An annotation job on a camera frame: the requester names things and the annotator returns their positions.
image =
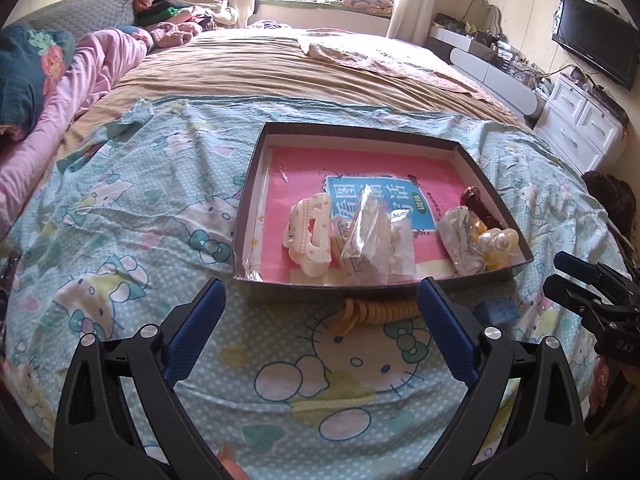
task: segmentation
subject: spiral cord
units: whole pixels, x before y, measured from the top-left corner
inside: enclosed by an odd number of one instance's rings
[[[344,300],[342,318],[331,326],[338,336],[347,335],[356,324],[382,325],[420,316],[414,298],[395,301]]]

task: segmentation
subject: black tv screen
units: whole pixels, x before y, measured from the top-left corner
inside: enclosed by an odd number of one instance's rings
[[[633,88],[640,33],[612,12],[585,0],[560,0],[553,40],[616,83]]]

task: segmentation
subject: dresser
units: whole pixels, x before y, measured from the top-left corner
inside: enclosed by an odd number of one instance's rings
[[[561,75],[534,132],[579,174],[609,173],[625,145],[622,124],[596,99]]]

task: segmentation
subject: hello kitty blanket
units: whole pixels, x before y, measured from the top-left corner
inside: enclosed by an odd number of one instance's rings
[[[462,143],[536,260],[512,282],[452,298],[474,306],[511,296],[520,319],[510,335],[558,337],[586,396],[593,340],[574,314],[542,296],[541,283],[560,250],[624,267],[600,205],[535,136],[455,114],[169,96],[141,100],[60,160],[1,246],[4,257],[23,251],[2,370],[48,442],[79,337],[119,338],[160,323],[210,276],[225,282],[226,311],[175,389],[209,445],[231,443],[252,478],[398,478],[436,442],[465,386],[422,320],[357,326],[335,337],[327,327],[340,304],[248,304],[231,280],[238,197],[265,121],[388,128]],[[125,388],[142,442],[161,456],[130,381]],[[513,393],[510,387],[481,457],[494,452]]]

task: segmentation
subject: silver bolt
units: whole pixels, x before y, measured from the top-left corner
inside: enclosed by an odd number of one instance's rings
[[[140,329],[140,335],[149,339],[150,337],[155,336],[158,333],[158,327],[155,325],[145,325]]]
[[[549,348],[553,348],[554,350],[556,348],[560,348],[560,342],[552,335],[550,335],[549,337],[545,337],[545,343]]]
[[[502,332],[500,332],[500,329],[496,328],[495,326],[488,326],[484,329],[484,335],[489,339],[496,340],[500,339],[500,336],[502,336]]]
[[[93,334],[85,334],[82,336],[82,339],[80,340],[80,344],[82,346],[91,346],[94,343],[95,343],[95,335]]]

